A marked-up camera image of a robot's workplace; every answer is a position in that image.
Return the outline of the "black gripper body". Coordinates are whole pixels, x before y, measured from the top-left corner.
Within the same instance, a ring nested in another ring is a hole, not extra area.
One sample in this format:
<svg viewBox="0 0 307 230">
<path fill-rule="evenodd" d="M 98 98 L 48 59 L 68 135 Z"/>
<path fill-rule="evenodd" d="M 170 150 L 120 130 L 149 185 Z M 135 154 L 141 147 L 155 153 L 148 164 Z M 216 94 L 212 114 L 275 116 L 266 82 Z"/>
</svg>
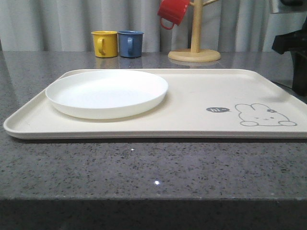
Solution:
<svg viewBox="0 0 307 230">
<path fill-rule="evenodd" d="M 279 54 L 290 52 L 293 62 L 292 90 L 300 95 L 307 95 L 307 32 L 295 31 L 277 35 L 272 49 Z"/>
</svg>

